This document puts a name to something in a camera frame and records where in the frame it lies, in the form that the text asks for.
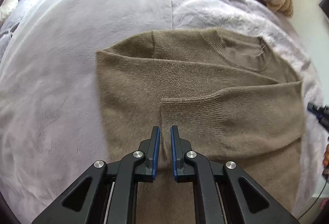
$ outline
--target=brown sweater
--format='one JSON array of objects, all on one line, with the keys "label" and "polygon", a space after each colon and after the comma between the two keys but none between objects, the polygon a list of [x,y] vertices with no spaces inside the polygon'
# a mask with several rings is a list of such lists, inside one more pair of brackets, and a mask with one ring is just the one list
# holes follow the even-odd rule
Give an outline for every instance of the brown sweater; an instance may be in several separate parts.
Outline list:
[{"label": "brown sweater", "polygon": [[137,224],[194,223],[192,185],[172,175],[170,126],[194,151],[238,163],[286,209],[300,178],[302,81],[262,38],[222,29],[152,31],[97,52],[111,161],[162,129],[154,183],[140,183]]}]

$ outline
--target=white blanket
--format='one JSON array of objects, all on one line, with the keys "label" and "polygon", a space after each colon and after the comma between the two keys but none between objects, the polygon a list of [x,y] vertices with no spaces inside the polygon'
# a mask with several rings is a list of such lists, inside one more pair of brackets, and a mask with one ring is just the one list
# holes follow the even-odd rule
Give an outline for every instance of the white blanket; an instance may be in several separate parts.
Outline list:
[{"label": "white blanket", "polygon": [[[322,103],[302,46],[254,0],[39,0],[0,63],[0,191],[32,220],[108,152],[98,107],[95,51],[151,29],[221,26],[261,35],[304,78],[305,104]],[[307,114],[295,215],[321,172],[323,131]]]}]

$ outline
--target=ribbed neckline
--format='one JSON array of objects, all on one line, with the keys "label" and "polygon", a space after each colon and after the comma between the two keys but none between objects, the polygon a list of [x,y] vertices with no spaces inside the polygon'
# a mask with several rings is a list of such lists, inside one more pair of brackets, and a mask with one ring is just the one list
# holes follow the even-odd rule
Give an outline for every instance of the ribbed neckline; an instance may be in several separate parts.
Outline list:
[{"label": "ribbed neckline", "polygon": [[[272,56],[271,49],[262,37],[248,37],[222,29],[201,31],[201,36],[228,63],[250,71],[263,71]],[[231,46],[227,46],[225,40],[230,41]],[[248,53],[248,48],[251,51],[259,49],[259,53]]]}]

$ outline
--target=black device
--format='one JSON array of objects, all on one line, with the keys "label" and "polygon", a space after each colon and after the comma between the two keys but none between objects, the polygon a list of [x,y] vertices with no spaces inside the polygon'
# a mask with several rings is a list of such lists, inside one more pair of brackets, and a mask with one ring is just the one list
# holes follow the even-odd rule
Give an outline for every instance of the black device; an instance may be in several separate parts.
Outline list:
[{"label": "black device", "polygon": [[[320,107],[309,102],[307,104],[307,110],[313,113],[317,117],[319,124],[329,132],[329,106]],[[329,165],[323,170],[322,176],[328,181]]]},{"label": "black device", "polygon": [[[299,223],[236,163],[194,152],[176,125],[170,133],[174,180],[193,182],[196,224]],[[96,161],[32,224],[135,224],[138,182],[155,180],[159,146],[160,129],[153,127],[151,138],[121,161]]]}]

